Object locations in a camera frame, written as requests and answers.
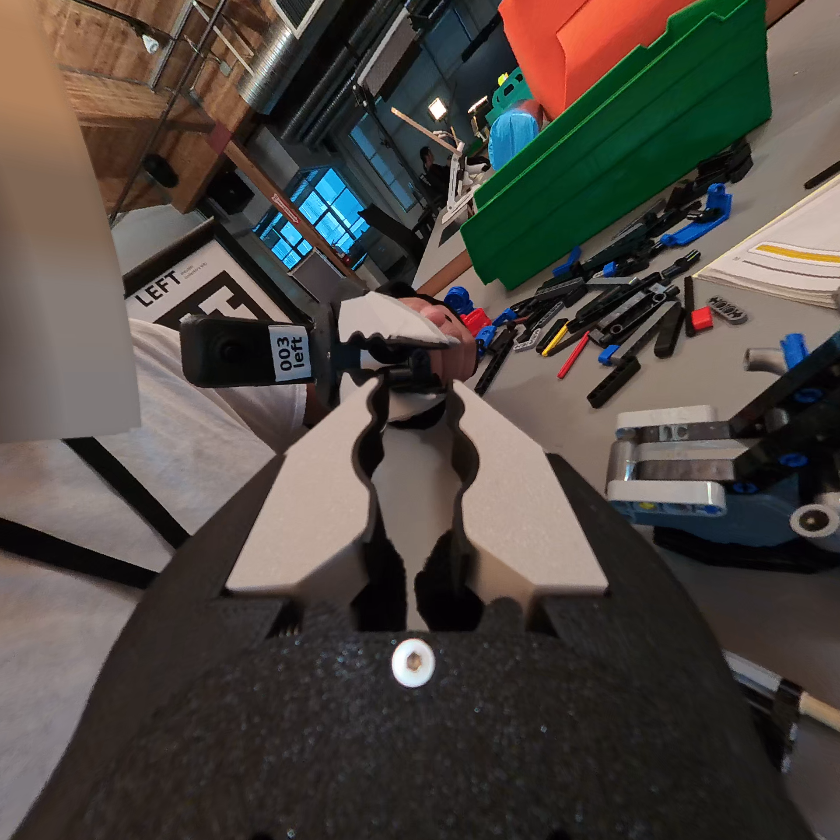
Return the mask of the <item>blue curved lego panel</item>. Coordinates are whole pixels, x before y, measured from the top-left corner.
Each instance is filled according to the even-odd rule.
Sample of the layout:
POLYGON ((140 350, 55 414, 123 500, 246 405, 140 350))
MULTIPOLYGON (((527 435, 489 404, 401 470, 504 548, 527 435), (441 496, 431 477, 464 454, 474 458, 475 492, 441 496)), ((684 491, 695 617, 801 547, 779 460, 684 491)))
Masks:
POLYGON ((707 189, 705 206, 688 214, 689 224, 673 233, 662 234, 658 242, 667 248, 689 245, 727 222, 731 210, 732 195, 725 183, 713 183, 707 189))

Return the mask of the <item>green plastic crate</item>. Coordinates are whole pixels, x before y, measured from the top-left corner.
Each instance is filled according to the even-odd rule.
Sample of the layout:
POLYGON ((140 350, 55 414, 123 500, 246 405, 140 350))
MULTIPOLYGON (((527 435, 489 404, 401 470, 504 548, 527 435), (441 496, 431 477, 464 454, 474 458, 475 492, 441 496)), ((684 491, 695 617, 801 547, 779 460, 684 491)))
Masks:
POLYGON ((522 70, 517 67, 507 78, 500 82, 499 88, 493 95, 493 110, 502 113, 514 104, 532 98, 528 83, 522 70))

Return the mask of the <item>black lego connector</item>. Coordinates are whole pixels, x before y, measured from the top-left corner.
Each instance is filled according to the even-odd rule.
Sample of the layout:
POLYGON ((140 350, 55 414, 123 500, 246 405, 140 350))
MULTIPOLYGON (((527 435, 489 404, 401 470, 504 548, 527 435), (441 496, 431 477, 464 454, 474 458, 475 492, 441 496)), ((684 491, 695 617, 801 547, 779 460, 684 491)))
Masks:
POLYGON ((424 362, 390 366, 383 375, 389 389, 397 394, 430 396, 445 392, 443 381, 424 362))

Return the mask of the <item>orange plastic bin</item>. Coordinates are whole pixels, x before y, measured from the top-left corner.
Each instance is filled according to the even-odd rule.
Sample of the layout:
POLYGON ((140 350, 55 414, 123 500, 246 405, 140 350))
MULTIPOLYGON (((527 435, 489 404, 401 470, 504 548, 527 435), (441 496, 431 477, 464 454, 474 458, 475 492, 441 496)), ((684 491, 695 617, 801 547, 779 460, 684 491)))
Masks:
POLYGON ((556 119, 691 1, 502 1, 507 41, 532 97, 556 119))

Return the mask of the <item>partly built lego model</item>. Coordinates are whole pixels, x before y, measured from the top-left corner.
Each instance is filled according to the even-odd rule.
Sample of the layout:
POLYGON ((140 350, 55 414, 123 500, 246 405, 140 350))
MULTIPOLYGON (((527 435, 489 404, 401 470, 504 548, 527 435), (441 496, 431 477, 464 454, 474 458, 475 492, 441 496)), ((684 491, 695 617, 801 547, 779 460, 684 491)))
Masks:
POLYGON ((776 374, 729 419, 713 406, 621 413, 609 503, 654 543, 719 568, 815 574, 839 561, 839 335, 749 349, 776 374))

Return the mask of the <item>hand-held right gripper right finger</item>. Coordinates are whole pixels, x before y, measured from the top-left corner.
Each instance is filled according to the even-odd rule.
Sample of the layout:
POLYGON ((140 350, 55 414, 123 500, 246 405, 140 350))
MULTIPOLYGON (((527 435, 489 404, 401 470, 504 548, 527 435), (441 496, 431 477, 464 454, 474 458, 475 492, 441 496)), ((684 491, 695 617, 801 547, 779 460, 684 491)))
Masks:
POLYGON ((472 631, 514 601, 529 620, 555 596, 603 596, 608 581, 543 448, 463 383, 449 388, 452 521, 416 575, 431 631, 472 631))

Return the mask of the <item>framed marker sign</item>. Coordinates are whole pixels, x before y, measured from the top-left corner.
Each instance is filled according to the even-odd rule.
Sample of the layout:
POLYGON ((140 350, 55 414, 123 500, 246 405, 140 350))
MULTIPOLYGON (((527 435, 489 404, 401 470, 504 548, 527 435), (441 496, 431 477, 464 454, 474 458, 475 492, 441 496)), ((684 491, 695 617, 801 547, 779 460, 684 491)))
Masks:
POLYGON ((207 219, 123 278, 131 319, 178 330, 188 316, 304 324, 273 276, 215 219, 207 219))

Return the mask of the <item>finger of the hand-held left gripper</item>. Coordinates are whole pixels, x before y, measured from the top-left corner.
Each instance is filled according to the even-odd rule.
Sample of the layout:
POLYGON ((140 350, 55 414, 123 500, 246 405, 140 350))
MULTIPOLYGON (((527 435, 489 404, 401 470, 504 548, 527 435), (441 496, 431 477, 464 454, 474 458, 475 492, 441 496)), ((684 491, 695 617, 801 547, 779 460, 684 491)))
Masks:
POLYGON ((383 375, 385 368, 394 365, 424 362, 430 367, 427 351, 452 345, 446 340, 364 340, 342 344, 340 348, 346 353, 341 358, 340 376, 349 375, 362 381, 372 375, 383 375))
POLYGON ((375 343, 386 348, 441 350, 459 344, 400 300, 369 292, 339 304, 338 339, 368 350, 375 343))

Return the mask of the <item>pile of lego beams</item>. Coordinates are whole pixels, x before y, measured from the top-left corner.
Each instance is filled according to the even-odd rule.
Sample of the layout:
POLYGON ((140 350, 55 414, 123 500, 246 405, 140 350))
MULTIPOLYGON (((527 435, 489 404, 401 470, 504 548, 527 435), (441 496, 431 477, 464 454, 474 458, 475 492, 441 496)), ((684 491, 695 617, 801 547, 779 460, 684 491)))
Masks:
POLYGON ((688 273, 700 258, 697 249, 670 265, 650 271, 652 262, 669 249, 658 241, 690 223, 688 214, 706 204, 713 183, 740 182, 753 167, 752 148, 740 138, 723 151, 700 161, 692 177, 680 180, 662 198, 620 231, 613 241, 588 259, 575 247, 531 296, 511 304, 492 318, 492 326, 476 338, 478 359, 488 358, 475 385, 483 396, 496 380, 507 357, 535 350, 542 358, 561 352, 590 331, 589 343, 605 349, 601 362, 615 352, 653 316, 653 330, 663 317, 683 317, 674 280, 688 273))

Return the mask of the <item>open instruction booklet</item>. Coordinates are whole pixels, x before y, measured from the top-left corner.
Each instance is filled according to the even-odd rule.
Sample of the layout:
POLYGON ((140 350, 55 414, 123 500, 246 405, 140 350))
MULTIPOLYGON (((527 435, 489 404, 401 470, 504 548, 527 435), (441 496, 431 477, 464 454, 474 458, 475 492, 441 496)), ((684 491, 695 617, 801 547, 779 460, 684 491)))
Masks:
POLYGON ((839 178, 697 273, 725 287, 838 309, 839 178))

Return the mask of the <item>light blue bundle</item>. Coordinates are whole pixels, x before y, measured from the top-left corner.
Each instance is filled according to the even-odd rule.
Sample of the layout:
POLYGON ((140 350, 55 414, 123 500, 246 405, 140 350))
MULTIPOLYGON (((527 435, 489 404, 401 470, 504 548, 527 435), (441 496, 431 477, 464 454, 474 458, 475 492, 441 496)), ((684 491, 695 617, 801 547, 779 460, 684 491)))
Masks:
POLYGON ((490 126, 488 156, 490 166, 498 173, 539 134, 541 119, 537 112, 510 108, 490 126))

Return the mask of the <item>hanging ceiling heater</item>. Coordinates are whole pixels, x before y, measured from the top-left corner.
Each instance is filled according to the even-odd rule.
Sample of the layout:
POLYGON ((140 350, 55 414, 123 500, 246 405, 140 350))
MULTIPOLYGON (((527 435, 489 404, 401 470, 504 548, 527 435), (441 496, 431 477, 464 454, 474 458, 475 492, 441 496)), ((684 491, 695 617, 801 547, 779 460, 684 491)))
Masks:
POLYGON ((355 76, 355 86, 373 98, 388 98, 419 53, 420 33, 413 16, 401 8, 355 76))

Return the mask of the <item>silver ventilation duct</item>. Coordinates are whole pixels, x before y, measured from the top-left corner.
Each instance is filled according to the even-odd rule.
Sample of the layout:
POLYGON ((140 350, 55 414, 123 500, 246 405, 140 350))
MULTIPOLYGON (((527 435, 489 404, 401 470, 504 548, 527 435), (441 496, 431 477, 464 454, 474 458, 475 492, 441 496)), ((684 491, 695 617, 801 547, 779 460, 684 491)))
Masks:
POLYGON ((300 38, 278 17, 238 93, 285 145, 320 145, 354 94, 355 76, 401 8, 422 33, 429 2, 324 1, 300 38))

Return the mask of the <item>dark plastic parts bag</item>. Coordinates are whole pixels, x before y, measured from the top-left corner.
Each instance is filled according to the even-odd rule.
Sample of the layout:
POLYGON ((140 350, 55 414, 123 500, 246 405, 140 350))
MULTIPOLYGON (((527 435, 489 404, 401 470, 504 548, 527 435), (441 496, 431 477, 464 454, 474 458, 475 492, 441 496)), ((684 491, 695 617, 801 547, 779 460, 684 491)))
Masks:
POLYGON ((789 773, 801 719, 803 688, 782 678, 775 688, 741 684, 741 690, 771 764, 782 774, 789 773))

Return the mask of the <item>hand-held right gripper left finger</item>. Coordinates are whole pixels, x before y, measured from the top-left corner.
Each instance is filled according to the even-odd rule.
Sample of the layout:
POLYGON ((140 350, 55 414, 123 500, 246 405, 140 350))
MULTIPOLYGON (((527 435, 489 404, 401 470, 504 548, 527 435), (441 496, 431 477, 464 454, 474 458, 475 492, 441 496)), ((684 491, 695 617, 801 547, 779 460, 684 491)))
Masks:
POLYGON ((231 595, 349 607, 359 629, 406 629, 406 570, 371 478, 389 390, 373 377, 286 452, 227 578, 231 595))

